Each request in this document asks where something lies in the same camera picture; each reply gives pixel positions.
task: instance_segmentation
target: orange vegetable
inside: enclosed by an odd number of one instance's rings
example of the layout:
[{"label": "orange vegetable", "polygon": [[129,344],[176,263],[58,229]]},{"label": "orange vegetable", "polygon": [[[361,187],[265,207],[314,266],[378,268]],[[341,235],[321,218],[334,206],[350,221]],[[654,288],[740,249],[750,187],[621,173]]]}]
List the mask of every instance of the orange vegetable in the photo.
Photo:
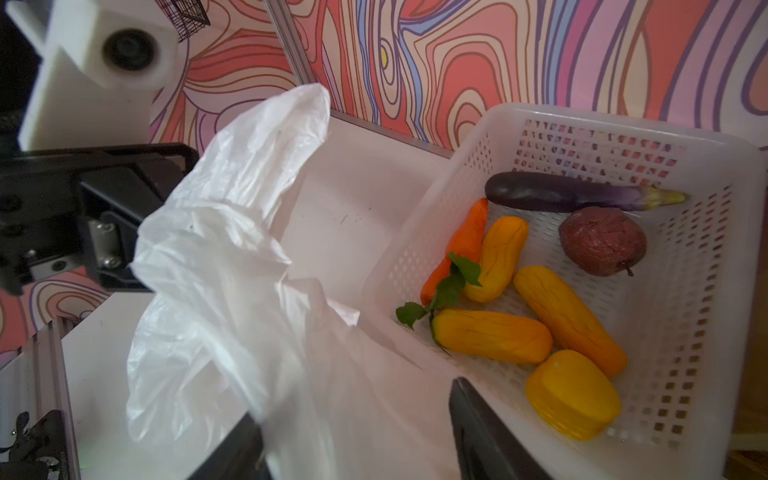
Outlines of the orange vegetable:
[{"label": "orange vegetable", "polygon": [[485,233],[485,223],[488,221],[488,199],[481,198],[469,209],[464,223],[453,233],[448,246],[445,248],[445,257],[435,268],[432,275],[422,288],[422,305],[427,306],[435,296],[437,284],[451,273],[451,260],[448,253],[453,252],[460,257],[466,257],[475,263],[480,262],[482,238]]},{"label": "orange vegetable", "polygon": [[467,283],[464,295],[480,303],[499,298],[512,280],[527,238],[528,222],[525,220],[517,217],[496,220],[482,242],[481,286]]},{"label": "orange vegetable", "polygon": [[552,350],[543,323],[506,313],[446,308],[432,321],[432,335],[448,350],[502,362],[539,363]]},{"label": "orange vegetable", "polygon": [[608,378],[624,370],[627,354],[555,272],[546,266],[526,266],[512,282],[561,348],[586,356]]}]

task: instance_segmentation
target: patterned wallpaper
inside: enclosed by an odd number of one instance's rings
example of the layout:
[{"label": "patterned wallpaper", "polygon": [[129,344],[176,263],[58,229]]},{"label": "patterned wallpaper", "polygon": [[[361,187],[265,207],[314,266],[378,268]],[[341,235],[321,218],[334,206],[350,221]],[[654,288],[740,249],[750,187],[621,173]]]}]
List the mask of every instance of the patterned wallpaper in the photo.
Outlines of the patterned wallpaper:
[{"label": "patterned wallpaper", "polygon": [[211,26],[180,44],[176,76],[154,99],[151,141],[203,153],[237,115],[297,85],[258,0],[204,1]]},{"label": "patterned wallpaper", "polygon": [[456,148],[508,101],[768,148],[766,0],[288,0],[333,107]]},{"label": "patterned wallpaper", "polygon": [[[211,26],[179,44],[175,76],[154,98],[150,134],[201,153],[240,112],[296,86],[262,2],[204,4]],[[108,297],[84,269],[29,285],[21,298],[0,292],[0,366],[52,318],[82,318]]]}]

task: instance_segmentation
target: green leaf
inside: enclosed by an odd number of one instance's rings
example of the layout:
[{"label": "green leaf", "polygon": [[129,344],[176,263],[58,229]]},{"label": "green leaf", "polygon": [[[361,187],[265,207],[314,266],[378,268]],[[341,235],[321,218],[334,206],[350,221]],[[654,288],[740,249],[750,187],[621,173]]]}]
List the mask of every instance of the green leaf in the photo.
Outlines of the green leaf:
[{"label": "green leaf", "polygon": [[440,280],[435,288],[435,296],[427,306],[427,310],[440,310],[447,306],[454,306],[466,284],[467,281],[460,273],[452,273]]},{"label": "green leaf", "polygon": [[405,305],[395,310],[397,320],[403,325],[407,325],[413,330],[413,324],[416,320],[427,314],[427,310],[416,302],[407,302]]},{"label": "green leaf", "polygon": [[458,271],[462,273],[464,280],[470,285],[482,286],[480,284],[480,266],[471,261],[467,257],[460,257],[453,252],[448,252],[448,258],[451,259],[451,272],[453,273],[453,266],[456,265]]}]

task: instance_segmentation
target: black knob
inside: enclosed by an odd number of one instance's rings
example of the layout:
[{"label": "black knob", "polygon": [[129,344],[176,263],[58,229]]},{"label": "black knob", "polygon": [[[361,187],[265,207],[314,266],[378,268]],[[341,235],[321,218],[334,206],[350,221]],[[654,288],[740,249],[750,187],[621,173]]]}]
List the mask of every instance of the black knob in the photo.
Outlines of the black knob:
[{"label": "black knob", "polygon": [[154,59],[154,39],[136,28],[116,31],[104,43],[104,56],[118,68],[143,70]]}]

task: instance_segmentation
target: red beet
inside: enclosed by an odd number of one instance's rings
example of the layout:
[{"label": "red beet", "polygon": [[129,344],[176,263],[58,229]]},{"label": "red beet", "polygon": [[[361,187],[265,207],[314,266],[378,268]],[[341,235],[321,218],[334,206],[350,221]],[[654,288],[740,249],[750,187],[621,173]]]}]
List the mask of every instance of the red beet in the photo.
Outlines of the red beet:
[{"label": "red beet", "polygon": [[645,257],[645,232],[618,208],[587,207],[574,212],[560,228],[565,254],[583,271],[610,276]]}]

